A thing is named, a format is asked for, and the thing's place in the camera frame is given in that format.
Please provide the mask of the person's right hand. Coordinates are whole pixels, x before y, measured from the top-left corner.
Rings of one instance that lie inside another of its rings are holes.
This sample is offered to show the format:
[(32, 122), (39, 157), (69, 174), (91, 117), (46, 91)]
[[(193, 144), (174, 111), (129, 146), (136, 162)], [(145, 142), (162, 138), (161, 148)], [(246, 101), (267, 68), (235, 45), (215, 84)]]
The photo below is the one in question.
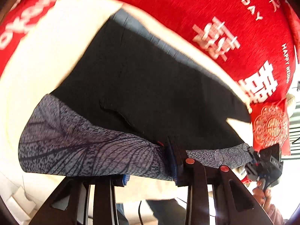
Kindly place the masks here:
[(256, 185), (257, 187), (252, 190), (253, 197), (264, 210), (268, 210), (271, 205), (271, 190), (263, 191), (261, 181), (257, 181)]

